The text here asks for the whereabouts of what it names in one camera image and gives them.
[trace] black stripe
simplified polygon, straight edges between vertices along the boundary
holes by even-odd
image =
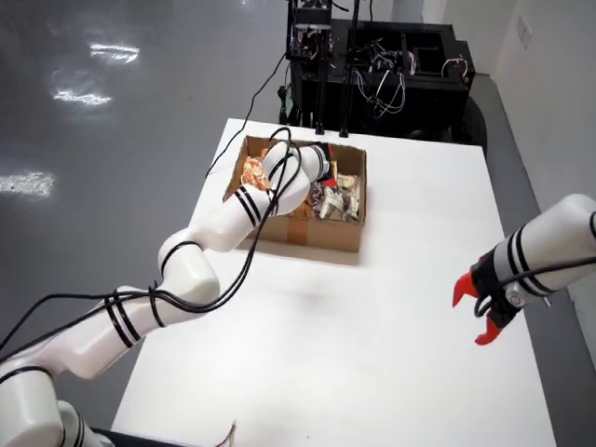
[[[115,306],[118,309],[118,312],[120,313],[120,317],[122,318],[122,321],[124,321],[124,325],[129,330],[129,333],[130,333],[130,335],[132,335],[132,338],[134,338],[134,341],[138,342],[139,340],[141,340],[141,336],[139,335],[137,330],[134,328],[132,322],[130,321],[129,315],[127,314],[127,311],[125,310],[124,306],[122,305],[122,302],[120,301],[119,298],[115,298],[114,301],[115,301]]]
[[[83,418],[79,413],[76,413],[78,416],[78,429],[76,431],[76,439],[74,440],[74,447],[81,447],[83,445],[83,440],[85,439],[85,427],[83,426]]]
[[[271,172],[269,172],[269,180],[271,180],[273,178],[273,174],[276,173],[276,171],[281,168],[283,166],[283,164],[286,162],[286,160],[289,160],[291,156],[294,156],[294,154],[290,153],[287,156],[283,156],[277,163],[276,165],[271,169]]]
[[[52,376],[52,374],[50,374],[46,368],[42,368],[41,366],[23,366],[22,368],[17,368],[16,370],[13,370],[8,374],[5,374],[2,377],[0,377],[0,385],[2,385],[6,380],[11,379],[15,375],[28,373],[31,371],[39,371],[41,373],[46,373],[49,377]]]
[[[62,425],[62,442],[60,443],[60,447],[64,447],[64,443],[66,442],[66,428]]]
[[[153,318],[156,319],[156,322],[160,328],[165,328],[166,325],[164,324],[163,320],[159,316],[159,313],[157,313],[156,296],[151,295],[151,297],[149,298],[149,302],[151,303],[151,311],[153,312]]]
[[[196,245],[197,247],[201,248],[200,245],[198,245],[196,242],[194,242],[192,240],[185,240],[184,242],[181,242],[180,244],[174,245],[174,247],[170,251],[168,251],[168,254],[164,258],[164,262],[161,263],[161,268],[159,270],[161,272],[162,277],[164,276],[164,268],[166,267],[166,262],[169,261],[169,258],[171,257],[171,255],[174,254],[178,249],[181,249],[182,247],[185,247],[186,245]]]
[[[592,230],[592,234],[596,237],[596,211],[589,217],[589,229]]]
[[[511,237],[509,238],[509,241],[507,243],[507,257],[509,259],[509,267],[511,268],[511,272],[513,272],[513,275],[517,275],[520,273],[520,271],[518,270],[518,266],[515,265],[515,261],[513,259],[513,238],[515,236],[517,236],[519,233],[519,231],[517,233],[513,233],[511,235]],[[521,285],[521,287],[527,291],[528,293],[530,293],[531,295],[537,295],[538,293],[536,293],[535,291],[533,291],[532,289],[530,289],[530,286],[528,286],[525,282],[524,279],[520,279],[518,281],[518,283]]]
[[[258,220],[258,222],[260,222],[261,221],[261,213],[259,212],[259,209],[257,208],[257,205],[254,203],[254,200],[252,200],[251,195],[244,188],[244,186],[240,186],[240,191],[242,191],[242,193],[244,193],[244,196],[249,200],[249,203],[252,206],[252,210],[254,211],[254,215],[257,216],[257,220]]]
[[[234,193],[234,196],[237,197],[238,201],[240,202],[240,205],[242,205],[242,207],[244,208],[244,211],[246,211],[246,213],[249,215],[249,218],[251,219],[251,222],[252,222],[252,227],[254,228],[255,226],[257,226],[257,223],[254,220],[254,216],[251,214],[251,210],[249,210],[248,205],[246,204],[244,199],[240,196],[239,192],[236,191]]]
[[[118,322],[118,320],[115,317],[114,309],[112,308],[112,305],[110,303],[110,297],[104,298],[103,302],[105,303],[105,308],[108,311],[110,320],[112,321],[112,324],[114,325],[114,329],[120,336],[120,340],[122,340],[122,343],[124,343],[124,346],[132,347],[132,343],[130,342],[129,338],[126,336],[124,331],[122,331],[122,328],[120,327],[120,323]]]
[[[526,263],[525,261],[525,256],[523,255],[523,247],[522,247],[522,231],[523,228],[525,228],[525,225],[520,228],[520,231],[518,231],[518,239],[515,242],[515,247],[518,249],[518,257],[520,258],[520,264],[521,264],[521,268],[523,269],[524,272],[527,272],[528,270],[530,270],[530,267],[528,266],[528,263]],[[528,279],[530,280],[530,282],[540,291],[542,291],[543,293],[546,294],[551,294],[554,293],[555,291],[549,289],[547,286],[545,286],[544,284],[542,284],[537,277],[535,276],[531,276],[528,277]]]

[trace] open cardboard box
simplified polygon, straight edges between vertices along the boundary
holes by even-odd
[[[242,143],[232,179],[225,190],[224,200],[228,199],[240,186],[242,168],[248,156],[260,156],[269,146],[266,138],[247,136]],[[360,203],[357,222],[341,222],[295,216],[276,216],[267,220],[261,232],[261,239],[286,242],[294,245],[307,245],[341,251],[357,252],[360,237],[366,220],[366,152],[355,147],[330,144],[332,160],[337,161],[338,172],[360,177]]]

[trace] glossy floor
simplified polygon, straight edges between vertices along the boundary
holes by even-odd
[[[0,10],[4,332],[48,292],[153,283],[157,250],[186,226],[225,120],[244,117],[284,50],[286,2],[5,0]],[[283,68],[252,119],[277,120]],[[472,95],[510,232],[537,206],[494,84],[478,76]],[[526,314],[555,436],[587,445],[596,379],[565,300]],[[50,305],[11,346],[87,309]],[[109,427],[138,349],[91,383],[61,376],[60,398]]]

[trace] white robotic arm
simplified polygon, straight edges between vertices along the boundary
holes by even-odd
[[[488,345],[525,305],[550,306],[549,295],[594,271],[596,202],[575,194],[484,254],[455,284],[453,306],[478,298],[474,314],[487,318],[476,343]]]
[[[220,283],[204,251],[230,251],[268,215],[296,209],[310,184],[329,175],[329,150],[322,143],[288,148],[286,142],[278,142],[263,165],[272,190],[264,192],[244,184],[206,221],[184,228],[164,242],[158,255],[164,278],[160,291],[193,309],[215,302]],[[147,333],[203,315],[156,299],[149,291],[120,287],[117,295],[128,292],[144,296],[112,303],[115,297],[106,295],[106,308],[101,312],[0,364],[0,447],[60,445],[65,421],[72,412],[59,408],[53,376],[68,370],[93,379]]]

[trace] white table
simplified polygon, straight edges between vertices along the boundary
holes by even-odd
[[[218,153],[240,126],[228,121]],[[199,446],[235,420],[239,447],[555,445],[523,314],[479,347],[473,299],[451,307],[455,281],[503,237],[480,147],[292,135],[367,151],[360,253],[260,242],[228,305],[147,338],[112,429]],[[221,204],[243,137],[193,220]],[[246,250],[208,256],[225,287]]]

